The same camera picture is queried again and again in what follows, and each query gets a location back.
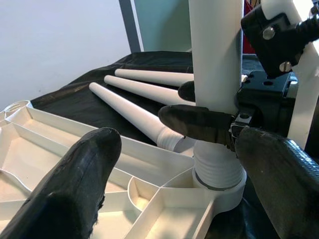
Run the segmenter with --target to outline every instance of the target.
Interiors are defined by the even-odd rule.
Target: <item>white pole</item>
[[[145,82],[159,83],[168,86],[181,86],[182,84],[193,81],[194,75],[189,73],[164,72],[164,71],[142,71],[117,69],[115,75],[118,77],[139,80]]]
[[[241,82],[243,0],[189,0],[196,105],[236,114]],[[225,146],[197,141],[195,171],[213,188],[231,188],[244,170]]]
[[[91,83],[89,88],[94,94],[154,141],[158,147],[174,151],[176,145],[184,139],[183,135],[166,127],[159,118],[152,113],[99,84]]]
[[[195,105],[195,103],[191,101],[185,101],[179,97],[178,91],[165,87],[154,86],[138,81],[131,81],[115,76],[106,76],[104,78],[104,82],[136,95],[160,102],[164,105]]]

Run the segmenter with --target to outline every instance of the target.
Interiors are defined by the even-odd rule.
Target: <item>white plastic tray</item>
[[[0,232],[30,194],[22,184],[33,190],[72,144],[96,129],[30,104],[14,111],[0,113],[0,168],[15,176],[0,172]],[[122,137],[91,238],[204,238],[225,193],[194,188],[192,168],[191,157]]]

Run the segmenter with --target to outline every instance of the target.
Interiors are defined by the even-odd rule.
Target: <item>black cloth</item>
[[[89,89],[97,82],[120,96],[157,115],[162,104],[106,86],[103,79],[114,75],[117,68],[157,70],[193,73],[191,53],[187,52],[141,52],[126,56],[118,62],[92,70],[56,92],[32,100],[36,109],[95,127],[112,127],[121,135],[148,144],[154,143],[132,124],[95,96]],[[255,55],[244,55],[243,73],[263,70]],[[207,239],[277,239],[250,179],[247,180],[244,196],[234,210],[217,215],[207,233]]]

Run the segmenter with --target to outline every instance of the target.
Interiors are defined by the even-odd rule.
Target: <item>plastic part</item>
[[[281,239],[319,235],[319,165],[292,140],[244,129],[236,152]]]
[[[194,158],[199,179],[214,190],[232,188],[242,180],[244,169],[236,154],[224,145],[198,140]]]
[[[87,239],[120,153],[114,129],[84,135],[41,180],[0,237]]]
[[[154,86],[137,81],[131,81],[115,76],[106,76],[104,82],[111,86],[118,87],[122,90],[143,96],[156,102],[160,102],[164,105],[195,105],[190,101],[185,101],[178,95],[178,91],[168,89],[165,87]]]
[[[195,98],[199,107],[230,115],[235,115],[238,111],[235,96],[241,84],[240,20],[243,11],[243,0],[189,1]],[[223,149],[215,153],[215,149],[220,147]],[[223,168],[225,172],[242,173],[239,161],[227,165],[228,162],[238,160],[235,154],[225,146],[202,142],[196,143],[194,147],[194,152],[200,151],[201,154],[197,154],[199,158],[194,153],[194,161],[202,182],[219,189],[236,186],[239,173],[234,176],[234,180],[229,178],[230,175],[225,175],[222,178],[225,182],[219,179],[214,182],[212,173],[216,168]]]
[[[14,175],[8,177],[0,173],[0,202],[25,200],[29,191],[22,188],[16,178],[33,190],[68,150],[68,147],[10,122],[1,128],[0,141],[1,168]]]
[[[5,117],[12,115],[14,112],[16,112],[17,110],[19,110],[23,107],[31,107],[32,108],[32,103],[30,101],[18,101],[18,102],[15,102],[15,103],[7,106],[4,109]]]
[[[183,135],[162,124],[155,115],[99,84],[91,83],[90,90],[153,140],[159,147],[174,151],[177,143],[184,138]]]
[[[243,0],[189,1],[197,106],[237,113],[234,97],[241,84],[243,5]]]
[[[168,86],[181,86],[187,81],[193,81],[194,75],[189,73],[165,72],[165,71],[142,71],[117,69],[115,75],[122,78],[158,83]]]
[[[11,138],[14,143],[11,143],[10,138],[2,138],[0,150],[5,152],[7,149],[4,146],[9,144],[12,147],[14,144],[11,151],[20,149],[19,154],[31,152],[22,157],[30,159],[25,165],[19,164],[18,158],[9,158],[12,155],[7,155],[4,161],[12,160],[12,163],[15,163],[14,169],[26,169],[23,174],[18,174],[23,176],[23,182],[34,174],[39,174],[39,171],[26,166],[35,163],[39,169],[46,168],[48,153],[64,154],[67,151],[69,142],[64,140],[64,137],[76,142],[83,134],[96,129],[28,107],[19,109],[6,120],[8,125],[2,128],[0,136],[10,136],[8,130],[16,130],[15,133],[11,132],[11,136],[14,133],[15,137],[20,137]],[[28,145],[21,141],[22,137],[29,141]],[[239,204],[246,175],[230,190],[211,191],[205,187],[198,190],[192,183],[191,157],[129,138],[121,139],[122,153],[116,168],[110,174],[105,189],[107,201],[98,212],[98,223],[93,227],[91,238],[143,239],[169,234],[171,238],[188,235],[191,238],[203,239],[216,214],[231,210]],[[36,163],[40,155],[43,156],[43,162]],[[60,158],[57,155],[55,159],[58,162]],[[22,203],[23,201],[16,201],[13,197],[5,202],[0,201],[0,231],[9,223]]]

